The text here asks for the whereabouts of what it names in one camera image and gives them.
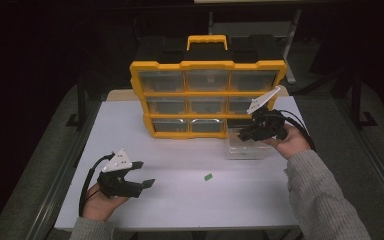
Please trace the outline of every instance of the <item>clear plastic drawer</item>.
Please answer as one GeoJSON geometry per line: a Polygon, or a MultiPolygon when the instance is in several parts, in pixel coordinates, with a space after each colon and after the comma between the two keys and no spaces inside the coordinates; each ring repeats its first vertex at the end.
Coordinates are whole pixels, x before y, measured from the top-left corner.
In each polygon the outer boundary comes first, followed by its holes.
{"type": "Polygon", "coordinates": [[[138,71],[143,92],[182,92],[182,71],[138,71]]]}
{"type": "Polygon", "coordinates": [[[243,142],[238,138],[241,128],[228,128],[226,141],[227,159],[264,159],[274,149],[262,141],[248,140],[243,142]]]}
{"type": "Polygon", "coordinates": [[[276,78],[277,71],[232,71],[230,80],[231,91],[258,92],[271,89],[276,78]]]}
{"type": "Polygon", "coordinates": [[[188,122],[186,119],[168,119],[154,118],[152,119],[155,132],[187,132],[188,122]]]}
{"type": "Polygon", "coordinates": [[[226,112],[226,97],[188,97],[189,113],[221,114],[226,112]]]}
{"type": "Polygon", "coordinates": [[[246,110],[248,110],[251,105],[252,99],[255,97],[229,97],[229,114],[247,114],[246,110]]]}
{"type": "Polygon", "coordinates": [[[216,133],[224,130],[223,119],[191,119],[191,131],[196,133],[216,133]]]}
{"type": "Polygon", "coordinates": [[[147,97],[146,102],[150,113],[153,114],[184,114],[184,97],[147,97]]]}
{"type": "Polygon", "coordinates": [[[188,91],[226,91],[229,71],[189,70],[185,77],[188,91]]]}

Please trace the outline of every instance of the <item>sweater sleeve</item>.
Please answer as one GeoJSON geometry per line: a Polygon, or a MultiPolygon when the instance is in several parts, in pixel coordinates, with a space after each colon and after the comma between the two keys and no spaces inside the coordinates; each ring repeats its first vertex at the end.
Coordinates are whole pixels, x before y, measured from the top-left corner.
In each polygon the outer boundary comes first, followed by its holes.
{"type": "Polygon", "coordinates": [[[114,225],[111,222],[77,218],[70,240],[109,240],[112,239],[114,225]]]}
{"type": "Polygon", "coordinates": [[[357,211],[314,151],[293,156],[286,172],[291,206],[307,240],[370,239],[357,211]]]}

